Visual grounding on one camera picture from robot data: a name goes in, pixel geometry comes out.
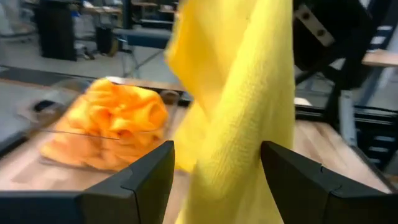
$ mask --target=wooden table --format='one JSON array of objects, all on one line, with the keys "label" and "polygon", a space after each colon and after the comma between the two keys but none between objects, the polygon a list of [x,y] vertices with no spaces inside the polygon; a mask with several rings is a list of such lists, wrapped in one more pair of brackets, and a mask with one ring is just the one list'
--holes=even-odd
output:
[{"label": "wooden table", "polygon": [[[178,85],[129,80],[140,86],[182,90]],[[295,103],[309,105],[305,99]],[[176,111],[170,131],[173,133],[185,116],[186,108]],[[322,163],[325,167],[385,193],[389,188],[327,124],[297,121],[294,127],[294,151]],[[84,190],[110,176],[104,172],[47,166],[40,163],[36,147],[47,138],[41,133],[0,160],[0,190]],[[176,172],[164,223],[174,223],[187,193],[189,176]]]}]

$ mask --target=crumpled cloth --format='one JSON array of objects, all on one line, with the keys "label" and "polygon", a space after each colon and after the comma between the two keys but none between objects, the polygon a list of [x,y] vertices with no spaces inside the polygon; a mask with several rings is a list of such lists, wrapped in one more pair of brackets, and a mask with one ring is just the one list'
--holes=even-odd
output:
[{"label": "crumpled cloth", "polygon": [[192,177],[177,223],[282,223],[260,145],[293,145],[292,1],[187,0],[179,19],[167,61],[195,102],[174,137]]},{"label": "crumpled cloth", "polygon": [[157,146],[167,119],[156,92],[99,79],[71,105],[40,152],[72,166],[121,170]]}]

